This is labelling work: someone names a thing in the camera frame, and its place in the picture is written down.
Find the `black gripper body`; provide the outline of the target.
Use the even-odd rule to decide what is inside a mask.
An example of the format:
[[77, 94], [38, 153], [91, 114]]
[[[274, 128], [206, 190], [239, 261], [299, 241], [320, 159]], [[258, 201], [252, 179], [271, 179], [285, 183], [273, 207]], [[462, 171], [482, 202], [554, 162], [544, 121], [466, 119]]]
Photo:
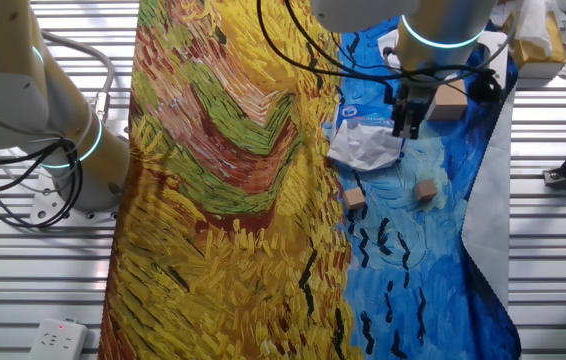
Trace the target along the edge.
[[392, 119], [403, 121], [408, 111], [418, 121], [425, 119], [436, 93], [435, 87], [408, 86], [401, 83], [393, 107]]

